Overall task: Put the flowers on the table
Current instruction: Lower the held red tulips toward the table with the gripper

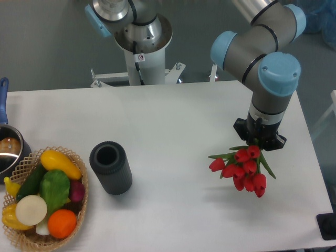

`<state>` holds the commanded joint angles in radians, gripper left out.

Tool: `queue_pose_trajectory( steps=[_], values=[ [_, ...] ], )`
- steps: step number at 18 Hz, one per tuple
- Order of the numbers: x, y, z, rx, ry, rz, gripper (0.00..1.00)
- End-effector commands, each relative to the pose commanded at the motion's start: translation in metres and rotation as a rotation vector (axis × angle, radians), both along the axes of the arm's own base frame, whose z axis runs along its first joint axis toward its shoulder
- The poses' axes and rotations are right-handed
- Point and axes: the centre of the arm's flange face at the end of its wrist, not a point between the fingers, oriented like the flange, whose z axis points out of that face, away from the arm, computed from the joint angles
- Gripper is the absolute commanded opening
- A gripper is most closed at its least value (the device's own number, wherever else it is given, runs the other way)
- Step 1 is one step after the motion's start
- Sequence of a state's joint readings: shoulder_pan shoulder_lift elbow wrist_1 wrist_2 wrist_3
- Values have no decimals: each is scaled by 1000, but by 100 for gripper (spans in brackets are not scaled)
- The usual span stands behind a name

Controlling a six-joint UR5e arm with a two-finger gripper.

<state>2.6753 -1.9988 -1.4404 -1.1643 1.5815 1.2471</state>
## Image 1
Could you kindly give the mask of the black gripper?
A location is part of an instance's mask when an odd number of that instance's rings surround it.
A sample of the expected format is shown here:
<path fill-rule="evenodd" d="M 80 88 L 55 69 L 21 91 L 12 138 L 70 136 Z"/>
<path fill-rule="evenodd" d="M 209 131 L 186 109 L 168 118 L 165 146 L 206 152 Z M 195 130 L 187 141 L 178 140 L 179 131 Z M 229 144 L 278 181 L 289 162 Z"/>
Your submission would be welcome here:
<path fill-rule="evenodd" d="M 266 125 L 261 118 L 254 120 L 252 117 L 247 119 L 238 118 L 233 127 L 239 137 L 247 145 L 257 145 L 265 151 L 282 149 L 287 139 L 278 133 L 280 122 Z"/>

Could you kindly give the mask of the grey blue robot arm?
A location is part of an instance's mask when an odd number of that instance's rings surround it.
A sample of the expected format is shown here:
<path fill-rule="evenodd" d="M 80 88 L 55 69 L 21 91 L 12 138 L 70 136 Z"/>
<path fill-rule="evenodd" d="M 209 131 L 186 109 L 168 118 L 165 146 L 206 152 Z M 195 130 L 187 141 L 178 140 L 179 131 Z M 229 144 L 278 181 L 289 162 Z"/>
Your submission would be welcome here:
<path fill-rule="evenodd" d="M 212 44 L 211 60 L 253 93 L 247 118 L 234 123 L 239 137 L 266 151 L 281 149 L 286 138 L 278 128 L 301 74 L 299 61 L 281 49 L 303 33 L 306 17 L 301 8 L 278 1 L 234 5 L 251 28 L 241 35 L 220 34 Z M 172 27 L 154 1 L 90 1 L 85 13 L 97 32 L 113 36 L 124 51 L 130 85 L 166 82 L 165 49 Z"/>

